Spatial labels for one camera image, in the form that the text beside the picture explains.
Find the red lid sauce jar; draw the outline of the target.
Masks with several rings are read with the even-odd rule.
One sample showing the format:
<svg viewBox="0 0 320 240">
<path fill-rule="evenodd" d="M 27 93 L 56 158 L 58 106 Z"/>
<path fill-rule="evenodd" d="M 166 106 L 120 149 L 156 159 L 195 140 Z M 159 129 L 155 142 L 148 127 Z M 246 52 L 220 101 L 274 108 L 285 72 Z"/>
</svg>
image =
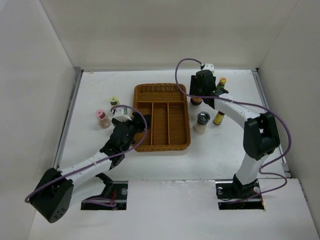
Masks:
<svg viewBox="0 0 320 240">
<path fill-rule="evenodd" d="M 201 105 L 201 103 L 203 102 L 203 100 L 201 98 L 197 98 L 197 97 L 191 97 L 190 98 L 190 102 L 193 106 L 199 106 Z"/>
</svg>

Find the green label yellow cap bottle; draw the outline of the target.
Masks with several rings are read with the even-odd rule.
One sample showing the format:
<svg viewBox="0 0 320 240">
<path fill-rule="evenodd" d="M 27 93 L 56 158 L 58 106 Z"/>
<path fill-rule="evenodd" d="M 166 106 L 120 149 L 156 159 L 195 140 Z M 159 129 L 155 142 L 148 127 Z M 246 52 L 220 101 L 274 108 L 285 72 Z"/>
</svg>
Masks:
<svg viewBox="0 0 320 240">
<path fill-rule="evenodd" d="M 226 79 L 225 77 L 221 77 L 221 78 L 219 79 L 218 84 L 216 85 L 216 88 L 217 88 L 218 90 L 221 90 L 221 91 L 224 92 L 224 93 L 228 93 L 228 91 L 225 90 L 226 82 L 227 82 L 227 79 Z"/>
</svg>

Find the black lid spice jar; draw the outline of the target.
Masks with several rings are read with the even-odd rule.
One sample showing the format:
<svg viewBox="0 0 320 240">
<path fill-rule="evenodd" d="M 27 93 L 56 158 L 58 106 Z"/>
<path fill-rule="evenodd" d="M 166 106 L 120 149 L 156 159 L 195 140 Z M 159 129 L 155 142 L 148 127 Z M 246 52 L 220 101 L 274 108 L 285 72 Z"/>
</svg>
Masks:
<svg viewBox="0 0 320 240">
<path fill-rule="evenodd" d="M 111 122 L 115 127 L 119 126 L 121 124 L 121 122 L 119 120 L 117 120 L 116 118 L 112 118 Z"/>
</svg>

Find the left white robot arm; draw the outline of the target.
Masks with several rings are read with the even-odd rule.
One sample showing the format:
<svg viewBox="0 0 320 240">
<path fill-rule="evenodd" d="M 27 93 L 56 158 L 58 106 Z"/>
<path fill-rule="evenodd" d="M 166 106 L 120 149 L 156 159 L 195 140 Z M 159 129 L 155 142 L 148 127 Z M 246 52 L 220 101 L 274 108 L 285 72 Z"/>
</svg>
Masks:
<svg viewBox="0 0 320 240">
<path fill-rule="evenodd" d="M 134 138 L 140 133 L 147 134 L 151 122 L 150 114 L 143 115 L 139 111 L 126 121 L 113 118 L 113 132 L 97 153 L 69 168 L 48 169 L 25 202 L 31 204 L 47 222 L 55 223 L 67 212 L 74 189 L 93 177 L 103 180 L 95 187 L 96 195 L 100 199 L 108 199 L 112 195 L 112 180 L 104 172 L 117 167 L 126 153 L 140 145 Z"/>
</svg>

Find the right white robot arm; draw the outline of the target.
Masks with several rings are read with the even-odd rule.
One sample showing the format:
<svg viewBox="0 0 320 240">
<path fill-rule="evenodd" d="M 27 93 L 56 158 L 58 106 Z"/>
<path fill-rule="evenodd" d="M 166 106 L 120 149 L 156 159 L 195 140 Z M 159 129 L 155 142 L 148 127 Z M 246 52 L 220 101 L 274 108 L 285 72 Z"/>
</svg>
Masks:
<svg viewBox="0 0 320 240">
<path fill-rule="evenodd" d="M 237 102 L 226 89 L 216 87 L 216 77 L 210 70 L 200 70 L 191 76 L 189 94 L 200 97 L 211 108 L 224 113 L 243 129 L 245 156 L 231 183 L 216 187 L 219 199 L 245 199 L 257 187 L 261 166 L 280 145 L 276 120 L 270 112 L 258 113 Z"/>
</svg>

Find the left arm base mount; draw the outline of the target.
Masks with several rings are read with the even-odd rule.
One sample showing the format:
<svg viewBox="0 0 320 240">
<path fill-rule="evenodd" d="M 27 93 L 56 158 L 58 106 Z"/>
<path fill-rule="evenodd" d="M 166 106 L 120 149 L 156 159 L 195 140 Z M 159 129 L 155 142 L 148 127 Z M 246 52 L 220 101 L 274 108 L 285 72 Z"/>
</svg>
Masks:
<svg viewBox="0 0 320 240">
<path fill-rule="evenodd" d="M 104 173 L 96 175 L 102 180 L 104 189 L 99 195 L 90 196 L 81 202 L 82 211 L 125 211 L 129 183 L 127 181 L 113 181 Z"/>
</svg>

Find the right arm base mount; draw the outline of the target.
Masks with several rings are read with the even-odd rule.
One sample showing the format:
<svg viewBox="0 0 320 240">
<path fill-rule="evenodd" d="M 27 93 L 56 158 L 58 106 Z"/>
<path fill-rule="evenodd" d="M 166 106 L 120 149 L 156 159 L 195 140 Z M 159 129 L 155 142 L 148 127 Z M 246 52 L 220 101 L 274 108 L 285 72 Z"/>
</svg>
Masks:
<svg viewBox="0 0 320 240">
<path fill-rule="evenodd" d="M 258 180 L 248 186 L 233 181 L 216 182 L 216 196 L 219 210 L 264 210 Z"/>
</svg>

